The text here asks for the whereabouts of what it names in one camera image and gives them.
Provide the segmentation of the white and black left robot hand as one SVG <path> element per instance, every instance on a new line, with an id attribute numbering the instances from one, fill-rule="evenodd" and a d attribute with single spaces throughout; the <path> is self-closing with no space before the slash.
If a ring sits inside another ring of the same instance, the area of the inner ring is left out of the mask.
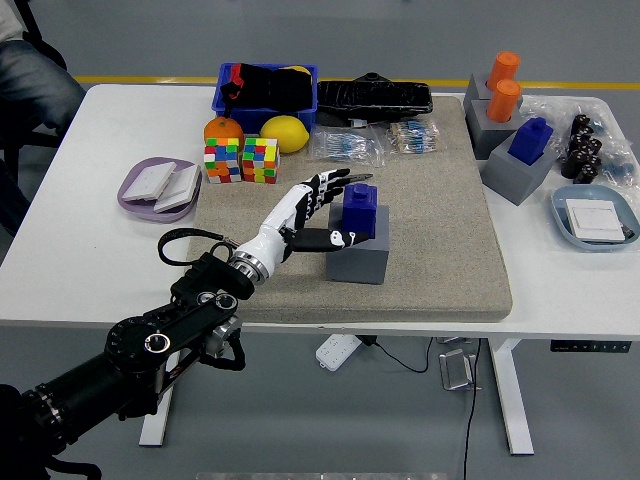
<path id="1" fill-rule="evenodd" d="M 306 222 L 342 194 L 344 187 L 371 178 L 334 169 L 294 185 L 260 225 L 258 234 L 237 247 L 230 264 L 259 285 L 293 252 L 334 252 L 369 239 L 366 232 L 307 228 Z"/>

